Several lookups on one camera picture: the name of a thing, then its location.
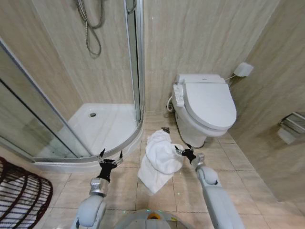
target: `shower hose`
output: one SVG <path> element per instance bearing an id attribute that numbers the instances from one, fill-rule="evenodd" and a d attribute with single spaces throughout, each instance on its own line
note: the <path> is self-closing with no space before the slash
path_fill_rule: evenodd
<path id="1" fill-rule="evenodd" d="M 83 0 L 76 0 L 76 5 L 77 5 L 77 9 L 78 12 L 80 13 L 81 19 L 82 21 L 85 23 L 86 25 L 86 45 L 87 45 L 87 49 L 88 51 L 95 57 L 99 57 L 101 52 L 102 52 L 102 46 L 101 46 L 101 42 L 100 39 L 98 38 L 96 32 L 94 31 L 95 29 L 99 28 L 102 26 L 102 0 L 99 0 L 99 2 L 101 3 L 101 15 L 100 15 L 100 20 L 96 25 L 92 25 L 92 23 L 89 21 L 88 17 L 87 17 L 87 12 L 86 12 L 86 8 L 85 8 L 85 4 Z M 92 50 L 92 48 L 90 47 L 90 40 L 89 40 L 89 30 L 91 31 L 91 33 L 93 34 L 93 36 L 95 37 L 98 45 L 99 45 L 99 50 L 98 52 L 94 52 Z"/>

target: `glass shower door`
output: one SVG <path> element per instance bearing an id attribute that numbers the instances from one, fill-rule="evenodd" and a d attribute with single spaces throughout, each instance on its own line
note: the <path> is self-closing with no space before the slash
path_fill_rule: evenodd
<path id="1" fill-rule="evenodd" d="M 0 137 L 31 157 L 77 158 L 41 120 L 0 84 Z"/>
<path id="2" fill-rule="evenodd" d="M 30 82 L 27 73 L 1 44 L 0 137 L 38 158 L 79 158 L 90 153 Z"/>

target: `toilet supply hose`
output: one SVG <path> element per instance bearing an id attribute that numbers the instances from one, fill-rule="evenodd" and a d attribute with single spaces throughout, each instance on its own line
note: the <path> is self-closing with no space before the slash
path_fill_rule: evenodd
<path id="1" fill-rule="evenodd" d="M 167 105 L 166 105 L 166 109 L 169 111 L 169 112 L 173 112 L 173 105 L 171 105 L 171 108 L 169 108 L 169 105 L 170 105 L 170 101 L 172 100 L 173 96 L 171 96 L 169 98 L 169 100 L 167 101 Z"/>

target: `toilet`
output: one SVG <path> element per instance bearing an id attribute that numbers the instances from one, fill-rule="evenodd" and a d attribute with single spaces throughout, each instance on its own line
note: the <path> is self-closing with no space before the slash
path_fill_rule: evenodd
<path id="1" fill-rule="evenodd" d="M 182 140 L 196 148 L 207 137 L 224 135 L 236 121 L 228 84 L 217 74 L 179 74 L 172 103 Z"/>

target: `wall-mounted dispenser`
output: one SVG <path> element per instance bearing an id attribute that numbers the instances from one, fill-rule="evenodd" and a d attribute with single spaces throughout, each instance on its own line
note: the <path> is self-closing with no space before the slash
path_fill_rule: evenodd
<path id="1" fill-rule="evenodd" d="M 287 144 L 293 143 L 300 135 L 305 134 L 305 112 L 293 112 L 283 118 L 277 134 Z"/>

